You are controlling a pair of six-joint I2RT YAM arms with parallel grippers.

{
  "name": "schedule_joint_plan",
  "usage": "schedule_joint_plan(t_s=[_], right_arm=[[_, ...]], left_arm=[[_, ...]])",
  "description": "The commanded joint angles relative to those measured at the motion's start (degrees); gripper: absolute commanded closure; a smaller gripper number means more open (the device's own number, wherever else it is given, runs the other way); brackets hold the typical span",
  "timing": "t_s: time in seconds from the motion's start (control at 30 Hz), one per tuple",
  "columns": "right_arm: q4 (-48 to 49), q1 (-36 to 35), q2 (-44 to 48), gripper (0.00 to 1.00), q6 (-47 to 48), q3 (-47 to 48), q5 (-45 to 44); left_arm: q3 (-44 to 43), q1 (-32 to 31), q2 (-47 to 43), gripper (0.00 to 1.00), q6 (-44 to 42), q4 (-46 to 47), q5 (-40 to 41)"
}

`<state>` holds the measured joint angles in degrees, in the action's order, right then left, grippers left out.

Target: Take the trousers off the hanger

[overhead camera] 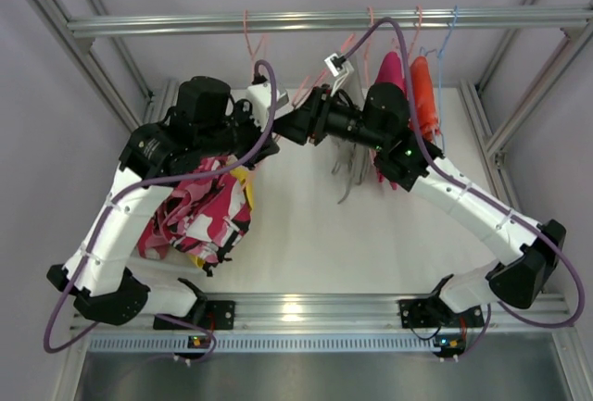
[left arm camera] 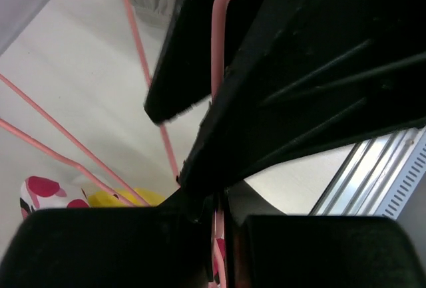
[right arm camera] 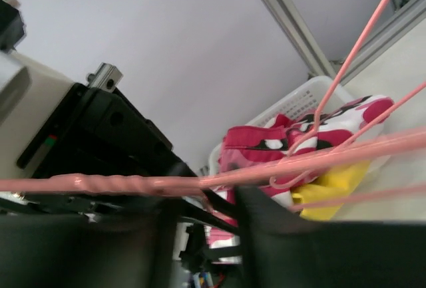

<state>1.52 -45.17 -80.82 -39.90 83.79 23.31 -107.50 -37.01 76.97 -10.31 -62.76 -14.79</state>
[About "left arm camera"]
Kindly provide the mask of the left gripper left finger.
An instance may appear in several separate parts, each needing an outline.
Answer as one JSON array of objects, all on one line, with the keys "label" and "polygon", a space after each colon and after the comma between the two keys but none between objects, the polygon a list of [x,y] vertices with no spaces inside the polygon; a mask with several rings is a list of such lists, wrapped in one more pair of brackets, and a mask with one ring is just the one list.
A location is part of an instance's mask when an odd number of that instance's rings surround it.
[{"label": "left gripper left finger", "polygon": [[39,210],[1,262],[2,287],[206,287],[213,199],[182,191],[151,208]]}]

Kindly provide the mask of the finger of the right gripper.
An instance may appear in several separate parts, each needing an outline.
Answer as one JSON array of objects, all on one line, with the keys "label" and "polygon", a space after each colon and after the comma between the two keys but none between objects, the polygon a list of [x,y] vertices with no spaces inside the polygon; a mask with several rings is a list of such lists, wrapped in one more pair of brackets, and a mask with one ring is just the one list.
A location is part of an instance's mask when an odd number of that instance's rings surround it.
[{"label": "finger of the right gripper", "polygon": [[[264,0],[231,0],[224,62],[229,65]],[[214,0],[176,0],[144,109],[155,124],[174,118],[211,92],[210,41]]]},{"label": "finger of the right gripper", "polygon": [[425,124],[425,0],[264,0],[180,173],[208,196]]}]

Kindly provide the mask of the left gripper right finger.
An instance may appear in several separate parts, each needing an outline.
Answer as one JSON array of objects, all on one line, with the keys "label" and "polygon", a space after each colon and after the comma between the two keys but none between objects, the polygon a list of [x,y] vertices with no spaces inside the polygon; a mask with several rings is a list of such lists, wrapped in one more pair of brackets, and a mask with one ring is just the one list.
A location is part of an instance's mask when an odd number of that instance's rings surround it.
[{"label": "left gripper right finger", "polygon": [[229,287],[421,287],[423,268],[392,219],[294,216],[246,182],[222,196]]}]

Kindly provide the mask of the yellow trousers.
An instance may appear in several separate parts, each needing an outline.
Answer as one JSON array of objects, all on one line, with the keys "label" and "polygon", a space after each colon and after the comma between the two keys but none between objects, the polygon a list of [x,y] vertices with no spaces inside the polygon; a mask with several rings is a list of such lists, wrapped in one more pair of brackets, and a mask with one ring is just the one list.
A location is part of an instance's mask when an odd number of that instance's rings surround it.
[{"label": "yellow trousers", "polygon": [[[143,188],[135,188],[134,191],[142,197],[150,206],[160,205],[166,198],[160,194]],[[133,205],[142,206],[139,200],[127,190],[117,190],[117,192]],[[92,208],[117,208],[125,207],[116,196],[112,196],[104,191],[95,192],[87,197],[87,201]]]}]

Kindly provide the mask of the pink patterned trousers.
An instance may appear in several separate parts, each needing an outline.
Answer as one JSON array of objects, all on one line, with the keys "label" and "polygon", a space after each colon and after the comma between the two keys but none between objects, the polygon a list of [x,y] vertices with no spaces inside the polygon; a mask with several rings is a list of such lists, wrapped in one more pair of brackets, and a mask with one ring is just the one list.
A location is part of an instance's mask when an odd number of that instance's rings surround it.
[{"label": "pink patterned trousers", "polygon": [[23,182],[19,203],[23,219],[37,210],[90,207],[81,188],[39,176],[30,176]]}]

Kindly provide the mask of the pink wire hanger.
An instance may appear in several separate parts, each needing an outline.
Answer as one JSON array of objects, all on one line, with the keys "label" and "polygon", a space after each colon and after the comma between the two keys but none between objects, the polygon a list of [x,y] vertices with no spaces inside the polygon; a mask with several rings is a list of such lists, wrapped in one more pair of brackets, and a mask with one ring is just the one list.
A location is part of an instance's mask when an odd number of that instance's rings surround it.
[{"label": "pink wire hanger", "polygon": [[[152,77],[150,75],[150,69],[149,69],[148,61],[146,59],[142,40],[140,38],[140,33],[138,31],[138,25],[136,23],[134,11],[132,9],[132,5],[130,4],[130,0],[122,0],[122,1],[123,1],[123,4],[124,4],[124,8],[126,10],[127,19],[128,19],[129,25],[130,25],[130,29],[132,31],[136,51],[138,53],[140,64],[141,64],[141,67],[142,67],[142,70],[143,70],[143,73],[144,73],[146,85],[147,85],[147,87],[150,87]],[[161,124],[159,126],[159,129],[160,129],[160,133],[161,133],[161,136],[162,136],[164,148],[166,150],[166,154],[167,154],[167,157],[168,157],[168,161],[169,161],[169,164],[170,164],[170,169],[172,170],[173,180],[177,181],[179,169],[178,169],[176,157],[174,155],[174,151],[172,149],[172,143],[170,141],[170,136],[168,134],[168,131],[167,131],[165,125]]]}]

